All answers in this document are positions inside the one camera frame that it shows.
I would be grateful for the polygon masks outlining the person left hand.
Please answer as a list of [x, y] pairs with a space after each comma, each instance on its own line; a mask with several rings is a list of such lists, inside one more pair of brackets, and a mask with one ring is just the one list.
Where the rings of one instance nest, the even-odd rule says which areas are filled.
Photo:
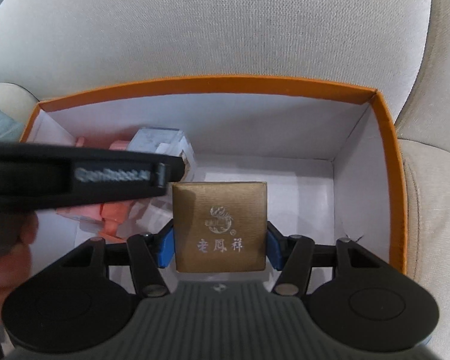
[[39, 221], [35, 213], [27, 216], [20, 228], [19, 242], [7, 255], [0, 257], [0, 323], [1, 309], [6, 297], [31, 275], [30, 245], [36, 239], [38, 226]]

